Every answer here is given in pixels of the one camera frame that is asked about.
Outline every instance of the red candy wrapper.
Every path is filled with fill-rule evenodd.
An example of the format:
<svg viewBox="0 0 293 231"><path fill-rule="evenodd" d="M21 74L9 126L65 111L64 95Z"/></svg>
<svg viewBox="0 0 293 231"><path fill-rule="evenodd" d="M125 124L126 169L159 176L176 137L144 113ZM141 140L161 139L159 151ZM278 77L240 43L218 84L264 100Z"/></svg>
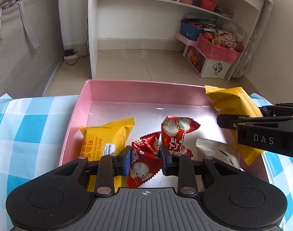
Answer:
<svg viewBox="0 0 293 231"><path fill-rule="evenodd" d="M162 122L162 145L170 154L193 157L192 151L183 146L184 135L197 130L200 124L188 117L167 116Z"/></svg>
<svg viewBox="0 0 293 231"><path fill-rule="evenodd" d="M162 168L162 160L154 154L158 153L160 132L143 136L131 143L131 168L127 186L139 187Z"/></svg>

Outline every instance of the tile floor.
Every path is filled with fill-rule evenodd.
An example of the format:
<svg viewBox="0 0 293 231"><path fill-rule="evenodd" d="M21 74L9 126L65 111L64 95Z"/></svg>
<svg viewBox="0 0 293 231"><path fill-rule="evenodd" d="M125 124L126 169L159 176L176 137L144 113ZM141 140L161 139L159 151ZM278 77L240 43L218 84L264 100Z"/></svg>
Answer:
<svg viewBox="0 0 293 231"><path fill-rule="evenodd" d="M63 62L45 95L78 95L86 79L91 79L88 57L80 58L73 66ZM224 88L239 86L236 80L199 77L181 52L144 49L99 51L96 79L174 82Z"/></svg>

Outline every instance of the silver screw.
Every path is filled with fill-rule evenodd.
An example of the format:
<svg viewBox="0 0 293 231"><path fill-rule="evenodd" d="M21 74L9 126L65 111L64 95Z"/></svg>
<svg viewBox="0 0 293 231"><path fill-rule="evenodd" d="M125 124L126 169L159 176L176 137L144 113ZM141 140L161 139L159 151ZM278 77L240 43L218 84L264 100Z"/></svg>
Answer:
<svg viewBox="0 0 293 231"><path fill-rule="evenodd" d="M96 191L101 195L106 195L109 194L112 190L109 187L99 187Z"/></svg>
<svg viewBox="0 0 293 231"><path fill-rule="evenodd" d="M192 195L196 192L193 187L182 187L181 192L186 195Z"/></svg>

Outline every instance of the gray sofa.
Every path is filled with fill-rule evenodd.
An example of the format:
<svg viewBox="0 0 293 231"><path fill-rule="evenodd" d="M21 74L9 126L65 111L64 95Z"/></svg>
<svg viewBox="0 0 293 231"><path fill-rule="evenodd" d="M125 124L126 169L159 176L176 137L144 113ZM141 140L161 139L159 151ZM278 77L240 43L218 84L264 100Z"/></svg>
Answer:
<svg viewBox="0 0 293 231"><path fill-rule="evenodd" d="M34 49L24 30L18 4L2 10L0 96L42 96L64 55L58 0L22 0L40 47Z"/></svg>

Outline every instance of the blue box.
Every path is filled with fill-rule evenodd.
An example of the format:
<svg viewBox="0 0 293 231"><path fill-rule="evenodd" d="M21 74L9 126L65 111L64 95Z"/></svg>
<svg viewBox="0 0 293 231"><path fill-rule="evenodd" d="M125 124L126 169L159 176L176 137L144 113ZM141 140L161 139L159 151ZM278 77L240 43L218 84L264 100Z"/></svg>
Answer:
<svg viewBox="0 0 293 231"><path fill-rule="evenodd" d="M199 34L204 33L204 30L201 28L195 28L194 26L182 22L180 33L190 40L197 41Z"/></svg>

